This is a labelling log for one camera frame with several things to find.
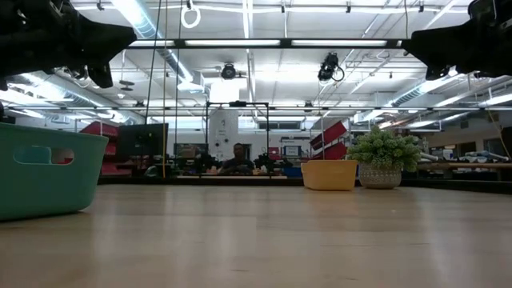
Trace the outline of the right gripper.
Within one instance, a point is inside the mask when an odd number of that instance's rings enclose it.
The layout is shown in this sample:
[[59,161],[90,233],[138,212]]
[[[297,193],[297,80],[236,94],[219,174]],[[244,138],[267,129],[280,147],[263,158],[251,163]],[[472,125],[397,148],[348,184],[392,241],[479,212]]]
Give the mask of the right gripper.
[[504,22],[469,20],[459,26],[417,30],[402,48],[426,64],[426,79],[475,72],[479,78],[504,75]]

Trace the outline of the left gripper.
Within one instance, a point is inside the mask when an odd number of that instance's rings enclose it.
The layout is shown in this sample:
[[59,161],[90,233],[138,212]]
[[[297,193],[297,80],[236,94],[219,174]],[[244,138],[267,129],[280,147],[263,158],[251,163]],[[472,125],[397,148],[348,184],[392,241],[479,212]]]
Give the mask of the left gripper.
[[110,60],[137,40],[131,27],[92,21],[69,3],[50,3],[50,34],[56,36],[51,49],[56,55],[48,74],[56,69],[86,66],[89,78],[101,88],[110,88],[113,79]]

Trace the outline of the teal plastic basket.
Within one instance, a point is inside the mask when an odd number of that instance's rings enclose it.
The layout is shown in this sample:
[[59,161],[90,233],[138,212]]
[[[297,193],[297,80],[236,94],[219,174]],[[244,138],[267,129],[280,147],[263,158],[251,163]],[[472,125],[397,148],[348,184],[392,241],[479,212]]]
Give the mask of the teal plastic basket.
[[107,143],[99,135],[0,123],[0,221],[87,208]]

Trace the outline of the yellow plastic basket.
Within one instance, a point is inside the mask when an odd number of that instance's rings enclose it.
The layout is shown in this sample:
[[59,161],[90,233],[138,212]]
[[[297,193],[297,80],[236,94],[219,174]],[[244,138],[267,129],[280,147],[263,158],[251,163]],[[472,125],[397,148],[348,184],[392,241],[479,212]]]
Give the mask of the yellow plastic basket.
[[311,160],[301,165],[303,183],[311,190],[352,190],[357,167],[355,160]]

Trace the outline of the red cabinet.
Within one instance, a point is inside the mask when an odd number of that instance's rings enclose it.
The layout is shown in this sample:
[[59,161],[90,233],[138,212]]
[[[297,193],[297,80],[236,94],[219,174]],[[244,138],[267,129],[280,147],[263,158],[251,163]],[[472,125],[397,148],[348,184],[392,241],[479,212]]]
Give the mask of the red cabinet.
[[83,128],[81,133],[100,135],[108,139],[102,160],[101,176],[129,177],[132,175],[131,166],[121,162],[117,157],[119,128],[103,122],[95,121]]

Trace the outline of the black background monitor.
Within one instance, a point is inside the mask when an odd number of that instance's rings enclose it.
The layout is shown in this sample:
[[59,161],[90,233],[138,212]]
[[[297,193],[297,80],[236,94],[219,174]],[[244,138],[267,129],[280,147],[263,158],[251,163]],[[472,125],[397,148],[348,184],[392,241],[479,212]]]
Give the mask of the black background monitor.
[[116,155],[123,158],[163,156],[167,152],[168,128],[167,123],[120,126]]

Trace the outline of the green potted succulent plant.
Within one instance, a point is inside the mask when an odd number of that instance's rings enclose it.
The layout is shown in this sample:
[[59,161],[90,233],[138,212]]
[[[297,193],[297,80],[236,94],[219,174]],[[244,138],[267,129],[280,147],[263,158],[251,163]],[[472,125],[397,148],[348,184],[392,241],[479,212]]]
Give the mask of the green potted succulent plant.
[[357,136],[347,150],[350,160],[358,162],[358,179],[368,189],[389,190],[398,187],[402,172],[415,172],[421,151],[414,136],[401,136],[377,126]]

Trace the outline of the grey pipe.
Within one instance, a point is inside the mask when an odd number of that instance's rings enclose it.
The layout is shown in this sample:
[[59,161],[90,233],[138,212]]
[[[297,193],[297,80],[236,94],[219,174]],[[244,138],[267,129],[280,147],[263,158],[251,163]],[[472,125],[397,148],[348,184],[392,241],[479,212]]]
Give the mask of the grey pipe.
[[486,157],[486,158],[502,160],[502,161],[505,161],[505,162],[510,160],[509,157],[502,156],[502,155],[499,155],[499,154],[494,154],[494,153],[491,153],[491,152],[489,152],[487,150],[467,152],[467,153],[465,153],[465,156],[470,156],[470,157]]

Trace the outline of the wooden workbench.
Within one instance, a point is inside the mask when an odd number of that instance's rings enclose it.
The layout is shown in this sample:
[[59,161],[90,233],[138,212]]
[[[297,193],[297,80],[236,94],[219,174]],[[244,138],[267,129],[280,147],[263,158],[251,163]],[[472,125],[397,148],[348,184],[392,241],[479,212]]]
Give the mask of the wooden workbench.
[[512,163],[466,163],[466,162],[425,162],[417,165],[418,170],[467,169],[512,169]]

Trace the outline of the white pillar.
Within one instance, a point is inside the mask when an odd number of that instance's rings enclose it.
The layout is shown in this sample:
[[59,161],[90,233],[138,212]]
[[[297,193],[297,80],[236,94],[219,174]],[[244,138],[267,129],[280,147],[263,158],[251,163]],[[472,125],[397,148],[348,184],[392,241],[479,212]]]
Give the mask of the white pillar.
[[209,119],[210,155],[220,161],[232,159],[234,145],[238,142],[238,111],[219,109]]

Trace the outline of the black overhead crossbar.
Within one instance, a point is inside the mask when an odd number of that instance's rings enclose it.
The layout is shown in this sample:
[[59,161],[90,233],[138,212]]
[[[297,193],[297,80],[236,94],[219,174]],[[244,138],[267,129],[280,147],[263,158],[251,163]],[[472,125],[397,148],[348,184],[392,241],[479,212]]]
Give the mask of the black overhead crossbar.
[[128,49],[400,49],[396,38],[248,38],[248,39],[157,39],[137,40]]

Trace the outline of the person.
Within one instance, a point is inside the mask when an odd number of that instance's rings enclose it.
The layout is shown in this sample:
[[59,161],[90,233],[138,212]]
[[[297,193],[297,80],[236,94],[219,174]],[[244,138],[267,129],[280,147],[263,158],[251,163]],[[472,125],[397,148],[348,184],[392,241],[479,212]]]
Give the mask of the person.
[[246,158],[244,145],[236,143],[233,147],[234,157],[225,160],[218,172],[220,175],[252,175],[254,164]]

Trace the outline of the black aluminium table frame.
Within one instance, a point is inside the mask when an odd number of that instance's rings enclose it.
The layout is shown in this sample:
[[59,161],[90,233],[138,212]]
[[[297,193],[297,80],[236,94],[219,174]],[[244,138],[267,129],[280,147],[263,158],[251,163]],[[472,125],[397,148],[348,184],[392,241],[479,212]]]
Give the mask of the black aluminium table frame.
[[[251,177],[195,177],[178,178],[124,178],[100,177],[99,185],[169,185],[169,186],[304,186],[300,178],[278,178],[265,176]],[[440,190],[459,190],[488,194],[512,195],[512,182],[445,180],[445,179],[403,179],[400,186]]]

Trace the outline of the black metal stand frame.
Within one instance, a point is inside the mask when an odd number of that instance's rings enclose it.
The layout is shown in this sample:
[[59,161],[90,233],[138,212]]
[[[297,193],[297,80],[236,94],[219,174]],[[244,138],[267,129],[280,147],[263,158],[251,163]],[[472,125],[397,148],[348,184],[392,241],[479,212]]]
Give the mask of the black metal stand frame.
[[[266,112],[269,112],[269,103],[268,102],[245,102],[240,100],[235,100],[232,102],[207,102],[206,108],[205,108],[205,124],[206,124],[206,135],[205,135],[205,144],[208,148],[208,154],[209,152],[209,146],[208,146],[208,132],[209,132],[209,116],[216,110],[223,109],[223,110],[237,110],[238,111],[238,142],[244,145],[245,148],[245,155],[246,158],[250,160],[250,154],[247,151],[247,148],[249,144],[242,143],[241,137],[240,137],[240,116],[242,112],[257,112],[259,108],[266,108]],[[224,161],[220,161],[220,166],[217,169],[217,175],[219,176],[249,176],[249,175],[242,175],[242,174],[236,174],[236,175],[220,175],[218,172],[220,171],[222,167],[222,163]]]

